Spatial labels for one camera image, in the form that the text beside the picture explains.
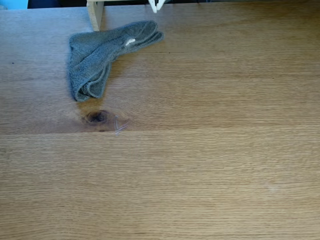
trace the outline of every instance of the gray cloth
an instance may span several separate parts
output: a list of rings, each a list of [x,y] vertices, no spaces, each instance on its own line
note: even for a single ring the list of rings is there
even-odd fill
[[[164,34],[154,21],[140,21],[113,30],[77,33],[70,38],[68,66],[74,99],[84,102],[101,98],[111,64],[118,56],[133,53],[160,42]]]

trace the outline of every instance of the white tag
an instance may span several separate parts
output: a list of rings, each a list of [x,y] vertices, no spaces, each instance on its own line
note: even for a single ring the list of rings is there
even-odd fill
[[[136,40],[134,38],[130,38],[127,42],[126,42],[126,46],[128,46],[130,43],[135,42]]]

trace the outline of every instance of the white shelf leg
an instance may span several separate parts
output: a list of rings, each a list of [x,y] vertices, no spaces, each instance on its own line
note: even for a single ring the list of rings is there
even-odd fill
[[[104,11],[104,2],[87,1],[86,7],[88,9],[93,30],[95,32],[100,31],[102,13]]]

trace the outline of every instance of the wooden board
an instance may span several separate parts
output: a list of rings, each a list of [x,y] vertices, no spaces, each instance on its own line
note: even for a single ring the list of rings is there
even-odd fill
[[[66,63],[87,9],[1,12],[0,239],[320,239],[319,12],[107,7],[103,30],[155,20],[165,40],[84,103]]]

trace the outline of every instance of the dark background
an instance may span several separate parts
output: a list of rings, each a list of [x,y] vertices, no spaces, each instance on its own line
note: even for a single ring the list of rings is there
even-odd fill
[[[170,4],[182,3],[203,3],[207,0],[171,0]],[[112,5],[141,5],[149,4],[148,0],[132,0],[132,1],[105,1],[105,6]],[[42,9],[42,8],[67,8],[67,7],[85,7],[87,0],[29,0],[28,9]]]

